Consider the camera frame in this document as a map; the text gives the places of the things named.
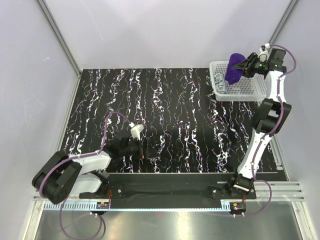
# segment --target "purple plush toy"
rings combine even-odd
[[[234,69],[232,66],[241,63],[246,57],[240,53],[234,53],[230,56],[228,67],[226,69],[225,80],[228,81],[229,85],[239,82],[242,77],[243,71]]]

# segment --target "marble pattern surface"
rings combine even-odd
[[[102,142],[104,118],[111,111],[146,127],[144,137],[160,157],[124,157],[108,172],[234,172],[251,139],[255,102],[216,101],[208,68],[85,69],[71,110],[62,149],[84,154]],[[114,115],[107,139],[128,124]],[[259,171],[276,172],[270,145]]]

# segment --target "metal frame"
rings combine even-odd
[[[75,74],[77,76],[81,75],[82,70],[78,66],[74,56],[72,55],[70,49],[68,48],[68,45],[66,44],[66,41],[64,40],[62,34],[60,33],[59,28],[57,27],[57,24],[52,17],[52,14],[44,0],[35,0],[41,9],[46,21],[48,22],[53,34],[56,37],[56,40],[58,41],[62,51],[64,52],[66,58],[68,59],[69,63],[71,64],[71,67],[73,68]]]
[[[50,28],[52,29],[54,35],[56,36],[56,38],[61,46],[61,49],[65,53],[73,70],[78,75],[77,82],[74,86],[74,89],[73,89],[73,92],[72,92],[72,95],[70,98],[67,113],[66,113],[66,116],[64,119],[64,124],[61,128],[58,143],[56,145],[56,151],[57,151],[61,148],[61,145],[63,142],[64,133],[67,128],[68,119],[71,114],[73,102],[74,102],[74,99],[75,99],[75,96],[77,93],[77,88],[78,88],[78,85],[80,82],[81,70],[80,70],[79,66],[77,65],[73,55],[71,54],[66,42],[64,41],[64,38],[61,35],[61,33],[57,27],[57,24],[55,23],[45,1],[44,0],[36,0],[36,2],[38,3],[41,11],[43,12],[46,20],[48,21]],[[275,28],[275,30],[269,40],[269,43],[271,43],[271,44],[275,43],[275,41],[277,40],[281,31],[283,30],[285,24],[289,20],[292,12],[296,8],[298,2],[299,2],[299,0],[291,0],[290,1],[285,12],[283,13],[278,25],[276,26],[276,28]],[[288,182],[286,182],[286,181],[270,182],[271,187],[272,187],[272,193],[273,193],[272,201],[291,202],[303,239],[304,240],[311,240],[311,239],[316,240],[317,236],[316,236],[313,224],[310,220],[310,216],[309,216],[309,213],[308,213],[308,210],[306,207],[306,203],[305,203],[303,194],[300,189],[300,185],[298,182],[290,181],[290,176],[289,176],[289,173],[288,173],[285,161],[284,161],[284,157],[283,157],[280,145],[279,145],[279,141],[276,136],[274,136],[274,138],[271,140],[270,145],[272,148],[273,155],[275,157],[275,161],[276,161],[276,165],[277,165],[278,170],[284,170],[286,178],[288,180]],[[255,182],[254,187],[255,187],[257,199],[252,199],[252,200],[247,199],[247,201],[259,201],[259,202],[264,201],[265,202],[269,197],[269,189],[267,188],[267,186],[265,186],[261,182]],[[69,200],[71,202],[74,201],[75,203],[77,201],[79,201],[79,199],[77,199],[77,198],[72,198]],[[35,239],[36,233],[38,230],[38,226],[40,223],[40,219],[41,219],[41,216],[42,216],[42,213],[44,210],[44,206],[46,203],[46,201],[44,199],[40,198],[38,192],[36,192],[36,194],[33,198],[33,201],[34,201],[33,209],[32,209],[32,212],[31,212],[31,215],[30,215],[30,218],[29,218],[29,221],[28,221],[25,233],[24,233],[24,237],[23,237],[24,240],[34,240]],[[229,200],[225,199],[225,200],[221,201],[221,207],[223,210],[228,209],[228,206],[227,206],[229,204],[228,201],[231,201],[231,199],[229,199]],[[128,208],[122,209],[122,210],[123,211],[130,211],[130,209],[128,209]],[[150,208],[149,209],[139,208],[139,209],[131,209],[131,210],[132,211],[150,211],[151,209]],[[181,211],[180,208],[169,209],[169,210],[170,211]]]

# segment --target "purple cloth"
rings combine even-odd
[[[230,56],[228,67],[226,69],[225,80],[228,81],[229,85],[239,82],[242,77],[243,71],[234,69],[232,66],[241,63],[246,57],[240,53],[234,53]]]

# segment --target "metal corner post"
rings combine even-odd
[[[81,75],[81,69],[79,68],[75,58],[73,57],[70,49],[68,48],[67,44],[66,44],[66,41],[64,40],[61,32],[59,31],[59,28],[45,2],[45,0],[35,0],[39,6],[39,8],[41,9],[45,19],[47,20],[53,34],[55,35],[62,51],[64,52],[66,58],[68,59],[69,63],[71,64],[75,74],[77,76],[80,76]]]
[[[289,20],[291,14],[293,13],[296,6],[298,5],[299,1],[300,0],[291,0],[289,2],[282,17],[280,18],[278,25],[276,26],[276,28],[274,29],[274,31],[270,37],[270,40],[269,40],[270,44],[274,44],[276,42],[276,40],[278,39],[280,33],[282,32],[284,26],[286,25],[287,21]]]

